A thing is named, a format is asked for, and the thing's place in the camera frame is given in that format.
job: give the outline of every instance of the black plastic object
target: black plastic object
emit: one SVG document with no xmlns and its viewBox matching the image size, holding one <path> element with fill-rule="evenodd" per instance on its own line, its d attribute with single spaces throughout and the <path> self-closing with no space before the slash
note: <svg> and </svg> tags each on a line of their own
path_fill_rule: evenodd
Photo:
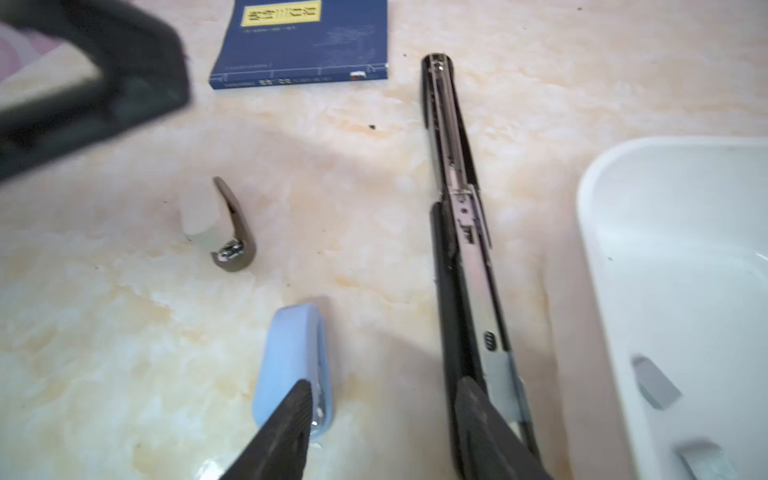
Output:
<svg viewBox="0 0 768 480">
<path fill-rule="evenodd" d="M 312 387 L 299 380 L 220 480 L 299 480 L 311 422 Z"/>
<path fill-rule="evenodd" d="M 101 71 L 0 112 L 0 180 L 184 106 L 184 52 L 167 24 L 118 0 L 0 0 L 0 21 L 63 38 Z"/>
<path fill-rule="evenodd" d="M 464 478 L 472 480 L 552 480 L 491 405 L 475 380 L 459 380 L 456 423 Z"/>
<path fill-rule="evenodd" d="M 464 472 L 462 453 L 456 423 L 455 399 L 458 381 L 464 376 L 482 378 L 479 375 L 477 346 L 472 345 L 474 336 L 467 332 L 465 321 L 467 306 L 461 292 L 461 285 L 454 268 L 453 249 L 449 246 L 453 230 L 446 228 L 452 219 L 445 219 L 448 212 L 443 211 L 442 202 L 432 205 L 430 211 L 432 224 L 432 249 L 435 258 L 435 277 L 437 281 L 437 300 L 442 339 L 442 361 L 445 374 L 446 399 L 448 400 L 449 434 L 451 436 L 451 457 L 456 471 Z"/>
</svg>

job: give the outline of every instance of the white plastic tray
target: white plastic tray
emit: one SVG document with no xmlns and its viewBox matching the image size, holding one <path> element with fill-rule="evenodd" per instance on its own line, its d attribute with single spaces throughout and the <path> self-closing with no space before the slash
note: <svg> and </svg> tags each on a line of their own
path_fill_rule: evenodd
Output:
<svg viewBox="0 0 768 480">
<path fill-rule="evenodd" d="M 690 480 L 675 450 L 699 440 L 768 478 L 768 140 L 627 142 L 576 211 L 547 268 L 576 479 Z M 666 411 L 636 356 L 682 392 Z"/>
</svg>

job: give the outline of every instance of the marble pattern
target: marble pattern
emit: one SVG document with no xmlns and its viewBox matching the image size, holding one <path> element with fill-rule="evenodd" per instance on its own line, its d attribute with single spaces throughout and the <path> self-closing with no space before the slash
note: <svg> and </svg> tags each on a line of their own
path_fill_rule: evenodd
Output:
<svg viewBox="0 0 768 480">
<path fill-rule="evenodd" d="M 0 185 L 3 478 L 216 478 L 256 431 L 274 310 L 306 300 L 337 416 L 305 478 L 452 478 L 418 89 L 445 51 L 545 465 L 568 479 L 541 265 L 579 176 L 630 138 L 768 134 L 764 0 L 392 0 L 389 80 L 217 92 L 230 3 L 136 3 L 182 36 L 194 101 Z M 57 48 L 0 104 L 87 72 Z M 247 271 L 184 239 L 177 192 L 198 175 L 248 213 Z"/>
</svg>

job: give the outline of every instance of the small stapler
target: small stapler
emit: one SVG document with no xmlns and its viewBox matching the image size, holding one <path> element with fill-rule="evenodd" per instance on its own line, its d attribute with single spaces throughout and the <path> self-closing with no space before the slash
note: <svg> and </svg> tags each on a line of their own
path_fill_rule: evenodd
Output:
<svg viewBox="0 0 768 480">
<path fill-rule="evenodd" d="M 326 351 L 326 327 L 312 303 L 277 310 L 266 338 L 264 358 L 253 393 L 253 419 L 264 425 L 286 394 L 305 379 L 312 387 L 310 438 L 328 429 L 333 397 Z"/>
</svg>

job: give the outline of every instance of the blue book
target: blue book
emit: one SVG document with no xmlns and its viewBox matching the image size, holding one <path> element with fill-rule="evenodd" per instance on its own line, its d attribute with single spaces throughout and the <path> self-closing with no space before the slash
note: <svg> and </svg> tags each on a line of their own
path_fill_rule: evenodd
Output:
<svg viewBox="0 0 768 480">
<path fill-rule="evenodd" d="M 387 78 L 386 0 L 235 0 L 210 86 Z"/>
</svg>

